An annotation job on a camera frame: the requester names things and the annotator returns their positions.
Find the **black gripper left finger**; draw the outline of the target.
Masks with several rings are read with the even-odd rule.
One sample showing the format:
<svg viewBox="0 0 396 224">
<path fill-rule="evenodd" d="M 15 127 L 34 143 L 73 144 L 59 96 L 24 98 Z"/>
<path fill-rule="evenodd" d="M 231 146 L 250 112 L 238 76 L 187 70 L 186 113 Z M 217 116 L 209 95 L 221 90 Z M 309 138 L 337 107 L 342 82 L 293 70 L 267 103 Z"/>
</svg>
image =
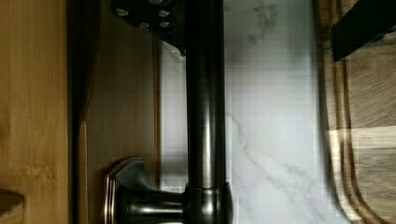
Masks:
<svg viewBox="0 0 396 224">
<path fill-rule="evenodd" d="M 147 29 L 185 55 L 185 0 L 111 0 L 115 15 Z"/>
</svg>

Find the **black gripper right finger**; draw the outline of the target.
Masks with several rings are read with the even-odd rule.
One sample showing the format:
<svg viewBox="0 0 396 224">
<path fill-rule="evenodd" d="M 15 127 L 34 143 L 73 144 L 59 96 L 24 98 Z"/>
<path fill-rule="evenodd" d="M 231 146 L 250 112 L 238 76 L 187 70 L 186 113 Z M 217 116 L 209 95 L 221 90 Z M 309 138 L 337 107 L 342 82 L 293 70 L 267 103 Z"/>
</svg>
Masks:
<svg viewBox="0 0 396 224">
<path fill-rule="evenodd" d="M 395 24 L 396 0 L 358 0 L 331 29 L 333 60 L 394 32 Z"/>
</svg>

